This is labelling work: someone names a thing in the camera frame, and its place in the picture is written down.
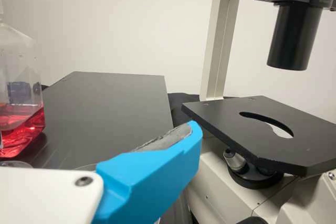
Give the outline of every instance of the white plastic part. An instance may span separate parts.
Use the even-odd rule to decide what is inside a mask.
[[[76,186],[82,177],[93,181]],[[102,178],[81,170],[0,167],[0,223],[89,224],[103,191]]]
[[[187,187],[188,205],[199,224],[238,223],[250,217],[254,209],[267,202],[267,199],[277,192],[283,191],[296,179],[285,174],[282,181],[270,188],[244,188],[237,184],[228,172],[226,162],[222,158],[226,147],[214,137],[206,138],[202,142],[199,169]]]

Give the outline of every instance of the screw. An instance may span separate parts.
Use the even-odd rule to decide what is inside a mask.
[[[335,174],[332,173],[332,172],[328,172],[328,177],[329,177],[331,180],[334,180],[334,179],[335,179]]]
[[[92,183],[93,179],[90,177],[81,177],[78,180],[76,180],[75,185],[76,186],[87,186]]]

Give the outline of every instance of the microscope stage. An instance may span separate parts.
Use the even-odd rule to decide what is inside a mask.
[[[191,102],[182,110],[258,167],[302,177],[336,168],[336,125],[270,98]]]

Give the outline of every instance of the black panel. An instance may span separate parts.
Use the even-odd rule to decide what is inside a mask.
[[[73,72],[43,98],[46,128],[13,158],[35,168],[97,163],[173,128],[162,76]]]
[[[185,103],[182,110],[256,166],[299,176],[336,167],[336,125],[267,97]],[[273,119],[293,138],[278,137],[269,125],[240,112]]]

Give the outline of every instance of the blue plastic part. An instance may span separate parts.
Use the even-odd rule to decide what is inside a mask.
[[[188,122],[192,134],[159,151],[120,154],[97,165],[104,193],[94,224],[152,224],[179,197],[198,170],[202,130]]]

